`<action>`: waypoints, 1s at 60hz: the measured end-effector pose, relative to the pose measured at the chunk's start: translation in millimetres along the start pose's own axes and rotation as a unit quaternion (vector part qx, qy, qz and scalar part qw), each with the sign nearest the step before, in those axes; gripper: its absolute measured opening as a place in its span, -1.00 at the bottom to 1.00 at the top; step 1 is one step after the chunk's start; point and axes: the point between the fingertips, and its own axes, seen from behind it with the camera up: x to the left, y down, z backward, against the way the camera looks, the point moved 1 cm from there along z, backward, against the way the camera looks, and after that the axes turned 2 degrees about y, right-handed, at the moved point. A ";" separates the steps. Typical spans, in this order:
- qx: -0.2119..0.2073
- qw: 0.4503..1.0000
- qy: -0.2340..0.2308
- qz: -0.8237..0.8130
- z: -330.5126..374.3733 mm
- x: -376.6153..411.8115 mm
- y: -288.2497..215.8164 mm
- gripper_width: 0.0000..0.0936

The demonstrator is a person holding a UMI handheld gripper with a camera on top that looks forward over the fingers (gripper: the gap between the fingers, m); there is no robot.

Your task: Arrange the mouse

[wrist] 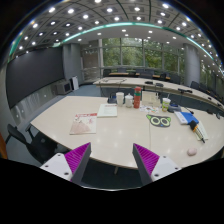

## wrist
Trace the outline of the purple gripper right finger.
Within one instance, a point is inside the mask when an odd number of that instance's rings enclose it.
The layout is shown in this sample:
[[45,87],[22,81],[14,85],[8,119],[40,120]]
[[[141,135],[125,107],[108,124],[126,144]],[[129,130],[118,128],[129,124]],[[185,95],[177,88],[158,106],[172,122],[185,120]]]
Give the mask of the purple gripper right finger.
[[159,156],[136,143],[133,144],[132,153],[143,185],[148,185],[180,170],[180,167],[169,157]]

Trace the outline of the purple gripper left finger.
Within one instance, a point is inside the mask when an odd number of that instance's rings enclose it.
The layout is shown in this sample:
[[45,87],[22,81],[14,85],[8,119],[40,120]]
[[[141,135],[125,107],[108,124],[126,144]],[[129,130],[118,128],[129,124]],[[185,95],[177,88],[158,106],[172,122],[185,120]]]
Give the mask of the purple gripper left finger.
[[91,143],[86,143],[66,154],[55,154],[41,166],[41,169],[75,184],[80,184],[90,154]]

